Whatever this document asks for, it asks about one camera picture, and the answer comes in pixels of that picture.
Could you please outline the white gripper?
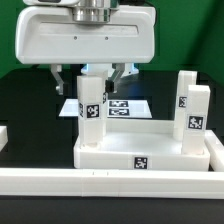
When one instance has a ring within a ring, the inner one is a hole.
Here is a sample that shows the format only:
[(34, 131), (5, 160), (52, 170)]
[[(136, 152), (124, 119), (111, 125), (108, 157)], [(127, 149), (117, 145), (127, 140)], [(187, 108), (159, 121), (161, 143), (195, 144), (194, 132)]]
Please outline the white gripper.
[(124, 63), (148, 63), (155, 53), (156, 9), (122, 5), (104, 24), (74, 19), (71, 7), (29, 6), (17, 20), (15, 55), (23, 64), (49, 64), (59, 95), (68, 94), (58, 64), (114, 63), (106, 81), (115, 93), (125, 71)]

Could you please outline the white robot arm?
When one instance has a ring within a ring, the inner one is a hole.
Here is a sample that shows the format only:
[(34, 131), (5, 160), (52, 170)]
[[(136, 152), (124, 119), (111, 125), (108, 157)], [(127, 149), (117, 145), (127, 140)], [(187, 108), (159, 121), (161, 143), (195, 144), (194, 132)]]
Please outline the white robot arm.
[(117, 90), (129, 63), (155, 54), (156, 9), (119, 0), (23, 0), (15, 55), (23, 64), (110, 64), (106, 91)]

